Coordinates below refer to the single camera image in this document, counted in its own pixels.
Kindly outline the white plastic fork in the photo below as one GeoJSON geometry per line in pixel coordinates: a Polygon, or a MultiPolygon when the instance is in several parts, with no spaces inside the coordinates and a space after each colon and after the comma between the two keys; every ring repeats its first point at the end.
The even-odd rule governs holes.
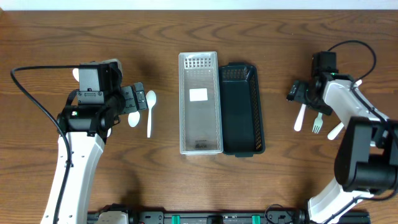
{"type": "Polygon", "coordinates": [[[355,82],[355,85],[356,86],[360,86],[362,84],[362,82],[363,82],[362,80],[358,80],[358,81],[355,82]]]}
{"type": "Polygon", "coordinates": [[[341,132],[341,130],[344,128],[344,124],[340,122],[337,126],[335,126],[327,135],[327,138],[329,140],[334,140],[337,135],[341,132]]]}
{"type": "Polygon", "coordinates": [[[312,133],[318,134],[320,132],[323,125],[322,116],[323,116],[322,113],[318,113],[317,117],[315,118],[313,123],[312,133]]]}

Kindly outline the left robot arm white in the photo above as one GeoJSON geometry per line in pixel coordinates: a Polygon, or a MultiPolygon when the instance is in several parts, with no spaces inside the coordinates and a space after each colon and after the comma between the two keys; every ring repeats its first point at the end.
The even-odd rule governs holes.
{"type": "Polygon", "coordinates": [[[73,90],[58,115],[58,160],[42,223],[86,223],[93,180],[112,128],[147,109],[144,85],[113,93],[73,90]]]}

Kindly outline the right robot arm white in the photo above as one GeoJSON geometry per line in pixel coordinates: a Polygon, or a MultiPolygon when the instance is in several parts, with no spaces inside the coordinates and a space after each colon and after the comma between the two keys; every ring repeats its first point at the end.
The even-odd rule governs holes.
{"type": "Polygon", "coordinates": [[[338,223],[358,203],[397,195],[397,121],[378,111],[348,78],[294,81],[288,101],[327,114],[346,128],[334,163],[334,178],[307,202],[296,223],[338,223]]]}

